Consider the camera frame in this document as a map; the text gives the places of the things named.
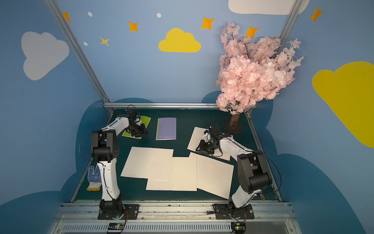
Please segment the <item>white lined notebook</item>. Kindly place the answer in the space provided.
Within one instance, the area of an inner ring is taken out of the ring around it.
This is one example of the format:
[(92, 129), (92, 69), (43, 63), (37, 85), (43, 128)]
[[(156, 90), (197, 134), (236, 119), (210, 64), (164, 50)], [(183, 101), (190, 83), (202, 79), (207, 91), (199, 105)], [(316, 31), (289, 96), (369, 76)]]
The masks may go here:
[(177, 139), (177, 118), (159, 118), (156, 141)]

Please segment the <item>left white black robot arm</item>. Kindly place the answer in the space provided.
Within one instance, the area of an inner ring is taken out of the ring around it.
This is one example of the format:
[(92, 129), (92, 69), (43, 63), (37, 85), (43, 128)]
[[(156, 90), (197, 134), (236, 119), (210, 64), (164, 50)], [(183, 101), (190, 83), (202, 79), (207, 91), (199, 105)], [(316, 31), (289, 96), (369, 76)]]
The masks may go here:
[(135, 108), (116, 117), (110, 124), (92, 133), (91, 156), (97, 162), (102, 181), (102, 204), (122, 207), (117, 183), (116, 162), (119, 155), (117, 137), (122, 132), (132, 137), (142, 137), (148, 132)]

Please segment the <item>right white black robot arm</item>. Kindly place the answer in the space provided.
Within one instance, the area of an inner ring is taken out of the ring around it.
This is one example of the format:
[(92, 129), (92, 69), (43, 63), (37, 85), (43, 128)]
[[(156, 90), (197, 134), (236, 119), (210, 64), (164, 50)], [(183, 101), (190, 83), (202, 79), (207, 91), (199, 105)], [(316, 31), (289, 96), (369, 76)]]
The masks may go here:
[(272, 184), (271, 170), (265, 154), (241, 145), (232, 135), (222, 133), (217, 124), (202, 133), (196, 150), (211, 156), (215, 150), (219, 150), (236, 160), (240, 186), (229, 199), (228, 206), (232, 210), (246, 207), (253, 197)]

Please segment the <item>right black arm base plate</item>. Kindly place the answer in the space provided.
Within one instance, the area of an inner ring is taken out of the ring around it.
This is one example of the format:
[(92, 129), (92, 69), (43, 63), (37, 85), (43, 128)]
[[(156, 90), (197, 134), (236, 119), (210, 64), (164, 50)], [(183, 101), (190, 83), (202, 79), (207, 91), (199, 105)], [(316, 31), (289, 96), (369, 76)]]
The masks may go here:
[(251, 204), (236, 208), (230, 204), (215, 203), (212, 205), (216, 219), (254, 219), (254, 211)]

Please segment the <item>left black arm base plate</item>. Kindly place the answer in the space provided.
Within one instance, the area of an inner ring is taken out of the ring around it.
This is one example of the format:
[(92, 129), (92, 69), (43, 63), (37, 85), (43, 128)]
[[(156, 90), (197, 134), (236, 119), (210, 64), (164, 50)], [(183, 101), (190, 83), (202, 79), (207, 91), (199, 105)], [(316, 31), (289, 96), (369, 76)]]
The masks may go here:
[(98, 220), (136, 220), (138, 216), (138, 204), (118, 205), (103, 203), (99, 205)]

